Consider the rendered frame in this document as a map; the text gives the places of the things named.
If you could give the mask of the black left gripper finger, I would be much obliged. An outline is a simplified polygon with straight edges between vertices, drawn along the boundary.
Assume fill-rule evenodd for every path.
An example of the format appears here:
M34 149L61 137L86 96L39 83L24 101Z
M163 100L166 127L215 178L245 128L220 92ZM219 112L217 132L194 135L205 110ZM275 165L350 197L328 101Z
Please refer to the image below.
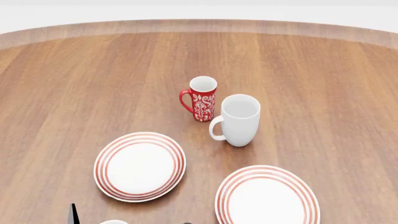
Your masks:
M78 212L74 203L70 205L67 224L80 224Z

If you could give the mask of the white plate with red rings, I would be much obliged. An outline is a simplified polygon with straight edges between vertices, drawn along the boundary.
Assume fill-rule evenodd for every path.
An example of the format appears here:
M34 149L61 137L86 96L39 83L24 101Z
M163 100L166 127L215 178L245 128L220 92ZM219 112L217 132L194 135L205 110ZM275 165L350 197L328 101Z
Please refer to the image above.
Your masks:
M102 149L93 177L105 195L141 203L170 192L182 179L186 166L185 153L177 141L155 132L135 132Z
M225 178L215 196L219 224L320 224L318 200L293 173L247 166Z

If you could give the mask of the plain white mug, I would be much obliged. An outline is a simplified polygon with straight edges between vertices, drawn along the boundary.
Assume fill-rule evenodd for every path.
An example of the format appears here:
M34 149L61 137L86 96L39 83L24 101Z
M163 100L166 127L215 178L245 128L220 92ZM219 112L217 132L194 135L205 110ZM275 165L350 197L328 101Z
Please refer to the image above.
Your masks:
M261 105L244 94L227 96L221 103L221 115L209 125L209 134L216 141L227 141L234 147L248 145L256 135Z

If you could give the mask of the red white patterned tall mug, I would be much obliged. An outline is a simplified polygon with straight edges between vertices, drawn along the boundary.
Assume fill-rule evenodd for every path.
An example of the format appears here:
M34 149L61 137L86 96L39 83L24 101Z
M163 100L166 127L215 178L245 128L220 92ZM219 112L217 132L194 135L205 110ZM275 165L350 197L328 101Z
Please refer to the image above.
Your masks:
M211 121L214 118L217 81L209 76L199 76L193 78L189 85L190 89L182 90L179 94L182 106L193 114L196 121ZM191 107L183 102L183 96L186 94L192 99Z

